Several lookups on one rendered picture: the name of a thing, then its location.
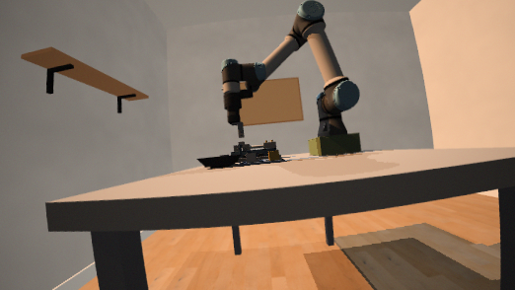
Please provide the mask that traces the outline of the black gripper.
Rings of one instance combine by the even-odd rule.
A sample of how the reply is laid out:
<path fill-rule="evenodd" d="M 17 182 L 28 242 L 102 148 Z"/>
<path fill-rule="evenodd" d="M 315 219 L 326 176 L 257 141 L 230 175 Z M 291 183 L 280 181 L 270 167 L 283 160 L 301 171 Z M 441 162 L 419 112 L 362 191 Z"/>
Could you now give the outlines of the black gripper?
<path fill-rule="evenodd" d="M 227 82 L 223 84 L 224 108 L 227 110 L 228 123 L 238 125 L 239 138 L 244 137 L 244 126 L 240 120 L 240 109 L 242 108 L 241 99 L 253 97 L 252 86 L 249 89 L 241 90 L 237 82 Z"/>

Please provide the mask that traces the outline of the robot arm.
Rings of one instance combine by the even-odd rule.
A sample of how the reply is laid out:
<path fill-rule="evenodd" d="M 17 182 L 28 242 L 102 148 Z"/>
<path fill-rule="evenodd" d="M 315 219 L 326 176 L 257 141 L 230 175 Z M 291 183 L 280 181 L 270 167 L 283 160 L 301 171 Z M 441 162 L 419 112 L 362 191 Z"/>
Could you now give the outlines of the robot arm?
<path fill-rule="evenodd" d="M 228 58 L 222 62 L 221 71 L 223 84 L 245 81 L 246 88 L 252 86 L 254 93 L 294 50 L 297 51 L 308 41 L 325 81 L 325 91 L 317 96 L 320 121 L 318 137 L 346 134 L 341 113 L 354 107 L 360 96 L 356 84 L 341 72 L 325 32 L 324 14 L 325 8 L 320 2 L 304 1 L 289 35 L 263 63 L 239 64 L 236 59 Z"/>

